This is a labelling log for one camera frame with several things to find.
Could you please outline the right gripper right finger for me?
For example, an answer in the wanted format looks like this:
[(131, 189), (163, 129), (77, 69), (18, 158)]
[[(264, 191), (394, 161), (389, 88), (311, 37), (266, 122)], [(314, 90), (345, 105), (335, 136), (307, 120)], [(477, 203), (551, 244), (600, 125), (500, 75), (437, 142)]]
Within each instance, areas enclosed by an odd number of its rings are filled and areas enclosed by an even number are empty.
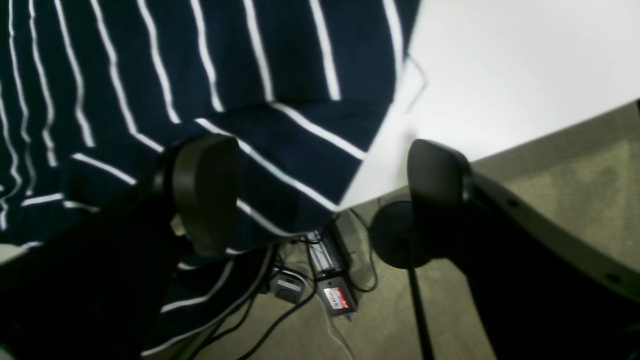
[(427, 259), (465, 276), (499, 360), (637, 360), (639, 272), (578, 239), (448, 146), (407, 155)]

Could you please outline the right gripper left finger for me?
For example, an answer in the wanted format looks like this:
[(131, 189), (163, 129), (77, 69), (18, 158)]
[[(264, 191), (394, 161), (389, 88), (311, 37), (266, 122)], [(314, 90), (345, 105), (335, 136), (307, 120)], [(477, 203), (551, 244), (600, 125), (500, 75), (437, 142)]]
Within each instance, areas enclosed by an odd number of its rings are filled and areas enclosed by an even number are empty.
[(150, 177), (1, 265), (3, 360), (137, 360), (174, 272), (233, 238), (241, 150), (221, 134), (167, 149)]

